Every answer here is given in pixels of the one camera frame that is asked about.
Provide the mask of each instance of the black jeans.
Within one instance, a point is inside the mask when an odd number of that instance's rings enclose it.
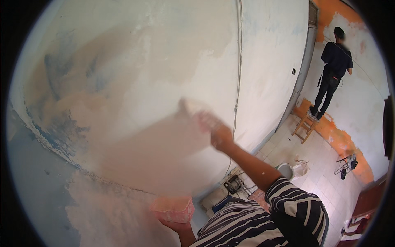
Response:
[[[314,102],[314,107],[312,110],[312,113],[316,113],[318,111],[318,107],[320,106],[321,102],[322,102],[322,98],[324,97],[325,93],[326,93],[326,97],[325,97],[325,101],[321,107],[321,110],[319,112],[318,115],[320,115],[321,117],[324,115],[326,109],[329,106],[329,103],[331,102],[332,96],[335,93],[337,87],[331,87],[329,85],[328,82],[329,78],[328,78],[328,74],[324,73],[322,75],[322,80],[321,80],[321,86],[320,86],[320,90],[318,91],[318,95],[316,97],[316,101]]]

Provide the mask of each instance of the striped shirt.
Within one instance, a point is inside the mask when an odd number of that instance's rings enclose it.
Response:
[[[280,177],[269,188],[265,200],[270,212],[296,217],[324,245],[328,214],[318,196],[309,194]],[[229,202],[198,232],[191,247],[286,246],[287,239],[256,201]]]

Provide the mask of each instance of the short hair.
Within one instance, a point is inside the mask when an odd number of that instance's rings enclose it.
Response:
[[[344,31],[340,27],[335,27],[335,34],[339,39],[344,39]]]

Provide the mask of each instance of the stool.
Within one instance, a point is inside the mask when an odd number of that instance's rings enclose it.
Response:
[[[306,123],[307,119],[312,122],[311,126],[309,126]],[[296,134],[296,136],[298,136],[300,139],[302,139],[302,144],[305,143],[305,141],[310,136],[311,132],[313,132],[313,130],[316,127],[316,125],[318,124],[318,122],[319,122],[319,120],[315,116],[311,115],[311,112],[309,111],[309,109],[307,109],[306,115],[300,120],[295,131],[292,133],[292,136],[294,134]],[[303,129],[305,129],[307,131],[305,138],[301,137],[298,133],[296,133],[300,127],[302,127]]]

